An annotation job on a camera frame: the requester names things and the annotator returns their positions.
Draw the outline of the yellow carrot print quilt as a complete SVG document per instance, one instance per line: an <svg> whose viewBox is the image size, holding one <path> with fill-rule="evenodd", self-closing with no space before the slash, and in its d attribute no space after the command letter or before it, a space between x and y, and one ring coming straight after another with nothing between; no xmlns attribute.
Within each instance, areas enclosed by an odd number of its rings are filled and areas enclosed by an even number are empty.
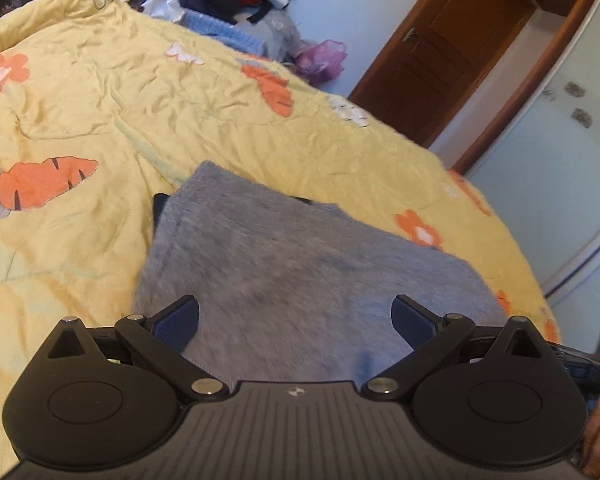
<svg viewBox="0 0 600 480"><path fill-rule="evenodd" d="M504 314L560 331L526 258L468 181L278 63L120 0L35 0L0 18L0 477L12 385L65 315L131 307L152 199L206 160L467 261Z"/></svg>

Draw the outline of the frosted glass sliding wardrobe door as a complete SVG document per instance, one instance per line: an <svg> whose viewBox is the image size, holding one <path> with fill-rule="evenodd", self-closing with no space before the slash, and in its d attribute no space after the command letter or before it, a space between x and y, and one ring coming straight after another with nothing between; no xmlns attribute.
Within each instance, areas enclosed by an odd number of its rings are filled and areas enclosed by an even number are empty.
<svg viewBox="0 0 600 480"><path fill-rule="evenodd" d="M469 180L527 258L562 340L600 338L600 0Z"/></svg>

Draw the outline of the grey fuzzy sweater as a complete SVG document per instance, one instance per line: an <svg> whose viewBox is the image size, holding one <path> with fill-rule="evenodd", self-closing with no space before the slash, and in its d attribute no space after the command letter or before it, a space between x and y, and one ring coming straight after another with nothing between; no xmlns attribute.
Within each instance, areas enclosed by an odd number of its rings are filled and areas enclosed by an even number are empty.
<svg viewBox="0 0 600 480"><path fill-rule="evenodd" d="M397 296L482 325L506 316L465 261L201 164L168 199L135 289L151 315L183 296L184 356L222 382L362 384L403 359Z"/></svg>

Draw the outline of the purple plastic bag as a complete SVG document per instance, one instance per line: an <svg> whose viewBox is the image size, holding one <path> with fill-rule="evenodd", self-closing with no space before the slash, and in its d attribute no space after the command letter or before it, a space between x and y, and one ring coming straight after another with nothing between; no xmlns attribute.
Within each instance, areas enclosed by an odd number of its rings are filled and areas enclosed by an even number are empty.
<svg viewBox="0 0 600 480"><path fill-rule="evenodd" d="M340 76L347 56L343 42L326 40L308 47L296 58L296 73L311 86L319 87Z"/></svg>

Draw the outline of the brown wooden door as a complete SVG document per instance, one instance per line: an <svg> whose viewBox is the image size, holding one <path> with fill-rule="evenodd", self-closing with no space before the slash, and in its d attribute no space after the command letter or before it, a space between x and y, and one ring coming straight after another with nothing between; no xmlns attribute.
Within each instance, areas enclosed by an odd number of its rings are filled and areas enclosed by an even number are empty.
<svg viewBox="0 0 600 480"><path fill-rule="evenodd" d="M535 9L533 0L418 0L349 99L428 148Z"/></svg>

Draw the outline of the light blue knitted blanket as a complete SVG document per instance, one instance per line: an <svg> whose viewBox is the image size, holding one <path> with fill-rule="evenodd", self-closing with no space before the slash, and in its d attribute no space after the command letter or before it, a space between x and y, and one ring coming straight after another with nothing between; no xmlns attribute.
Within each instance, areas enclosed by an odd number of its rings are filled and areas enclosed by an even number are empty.
<svg viewBox="0 0 600 480"><path fill-rule="evenodd" d="M260 58L265 55L265 44L261 39L213 16L186 10L180 24L192 32L215 39L239 52Z"/></svg>

